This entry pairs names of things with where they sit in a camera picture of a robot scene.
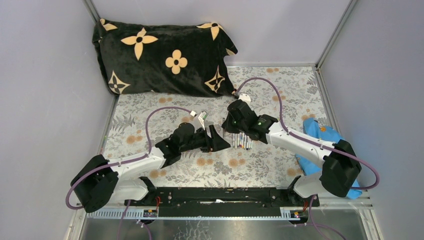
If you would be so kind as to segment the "brown marker pen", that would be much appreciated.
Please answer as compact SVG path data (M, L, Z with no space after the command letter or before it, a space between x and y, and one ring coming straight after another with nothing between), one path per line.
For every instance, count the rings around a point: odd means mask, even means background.
M236 134L234 134L234 133L232 133L231 134L231 141L232 141L232 147L233 148L236 148L237 146L236 146Z

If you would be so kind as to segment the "green cap marker pen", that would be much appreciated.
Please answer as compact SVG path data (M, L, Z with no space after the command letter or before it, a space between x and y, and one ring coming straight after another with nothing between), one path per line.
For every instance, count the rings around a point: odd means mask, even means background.
M244 147L244 143L243 143L243 133L240 133L239 134L239 146L241 147L241 148L243 148Z

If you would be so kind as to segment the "dark green end marker pen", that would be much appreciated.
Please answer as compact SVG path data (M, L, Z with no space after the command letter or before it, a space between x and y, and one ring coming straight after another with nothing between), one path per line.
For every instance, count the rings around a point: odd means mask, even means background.
M246 136L246 134L243 134L243 145L242 145L243 149L248 150L248 137Z

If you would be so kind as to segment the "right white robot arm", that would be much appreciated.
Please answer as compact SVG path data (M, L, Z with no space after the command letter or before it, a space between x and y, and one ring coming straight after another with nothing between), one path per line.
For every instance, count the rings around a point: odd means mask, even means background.
M313 162L321 170L297 177L289 186L287 201L301 205L315 194L330 193L344 198L361 172L349 142L323 141L291 128L283 128L275 117L257 115L249 105L238 99L228 107L222 127L226 132L245 133L253 141L281 147Z

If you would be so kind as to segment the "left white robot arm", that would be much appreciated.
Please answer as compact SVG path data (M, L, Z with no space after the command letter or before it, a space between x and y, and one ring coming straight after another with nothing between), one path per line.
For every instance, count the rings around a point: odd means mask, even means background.
M94 156L71 181L70 190L87 213L93 213L109 202L125 200L136 200L148 206L154 202L155 192L138 178L139 173L171 166L187 151L218 152L230 146L213 125L206 131L182 123L148 153L115 160L105 159L101 154Z

